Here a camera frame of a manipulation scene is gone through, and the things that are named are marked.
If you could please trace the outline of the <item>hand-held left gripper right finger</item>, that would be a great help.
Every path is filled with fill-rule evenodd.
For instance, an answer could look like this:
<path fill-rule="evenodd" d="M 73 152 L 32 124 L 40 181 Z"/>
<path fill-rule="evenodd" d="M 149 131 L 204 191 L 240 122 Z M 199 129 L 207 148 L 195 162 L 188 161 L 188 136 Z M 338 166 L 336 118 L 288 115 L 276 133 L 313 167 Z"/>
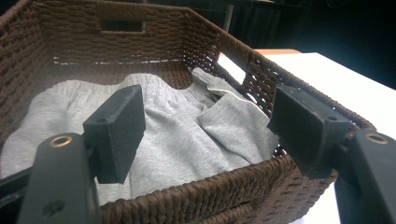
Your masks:
<path fill-rule="evenodd" d="M 302 175 L 322 179 L 332 172 L 332 149 L 346 136 L 349 119 L 307 92 L 282 85 L 276 88 L 267 127 Z"/>

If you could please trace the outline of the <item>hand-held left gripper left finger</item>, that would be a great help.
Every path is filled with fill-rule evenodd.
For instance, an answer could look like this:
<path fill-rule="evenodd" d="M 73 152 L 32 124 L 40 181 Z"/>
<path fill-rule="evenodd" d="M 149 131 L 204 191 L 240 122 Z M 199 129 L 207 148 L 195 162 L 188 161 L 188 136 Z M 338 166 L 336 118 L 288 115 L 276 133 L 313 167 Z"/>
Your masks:
<path fill-rule="evenodd" d="M 115 91 L 84 122 L 84 137 L 97 155 L 100 184 L 123 184 L 146 130 L 142 87 Z"/>

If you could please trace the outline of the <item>grey knit garment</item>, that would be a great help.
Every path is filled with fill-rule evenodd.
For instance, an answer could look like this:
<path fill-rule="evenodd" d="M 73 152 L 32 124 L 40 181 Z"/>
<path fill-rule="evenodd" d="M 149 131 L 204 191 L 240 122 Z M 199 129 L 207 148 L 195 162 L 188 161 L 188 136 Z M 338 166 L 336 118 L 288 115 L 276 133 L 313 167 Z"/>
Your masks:
<path fill-rule="evenodd" d="M 268 117 L 225 80 L 200 68 L 176 90 L 151 74 L 131 74 L 116 85 L 68 80 L 38 94 L 21 127 L 5 142 L 0 176 L 33 164 L 38 145 L 59 133 L 81 133 L 82 123 L 114 91 L 142 88 L 146 130 L 123 184 L 98 185 L 100 203 L 134 199 L 270 160 L 278 145 Z"/>

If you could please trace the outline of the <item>brown woven basket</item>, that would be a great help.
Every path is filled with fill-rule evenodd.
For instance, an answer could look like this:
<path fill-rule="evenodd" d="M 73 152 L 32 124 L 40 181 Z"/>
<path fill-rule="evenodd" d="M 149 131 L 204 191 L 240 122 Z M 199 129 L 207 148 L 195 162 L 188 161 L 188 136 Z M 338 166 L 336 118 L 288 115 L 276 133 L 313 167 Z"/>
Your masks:
<path fill-rule="evenodd" d="M 196 12 L 106 0 L 19 0 L 0 16 L 0 149 L 31 100 L 67 79 L 115 84 L 131 73 L 176 89 L 202 68 L 221 78 L 226 55 L 245 74 L 234 87 L 265 113 L 280 84 L 303 82 Z M 101 209 L 105 224 L 289 224 L 329 186 L 301 175 L 285 153 L 256 165 Z"/>

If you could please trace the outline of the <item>white table cover sheet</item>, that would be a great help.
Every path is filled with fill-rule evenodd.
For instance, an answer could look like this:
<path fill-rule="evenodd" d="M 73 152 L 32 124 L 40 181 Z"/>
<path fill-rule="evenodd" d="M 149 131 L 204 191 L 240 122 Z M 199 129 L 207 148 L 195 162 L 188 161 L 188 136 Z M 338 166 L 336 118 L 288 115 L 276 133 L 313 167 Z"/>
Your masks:
<path fill-rule="evenodd" d="M 255 49 L 339 104 L 374 124 L 379 133 L 396 140 L 396 90 L 365 77 L 317 53 L 295 49 Z M 242 84 L 245 72 L 224 53 L 219 64 Z M 290 224 L 340 224 L 333 184 L 308 213 Z"/>

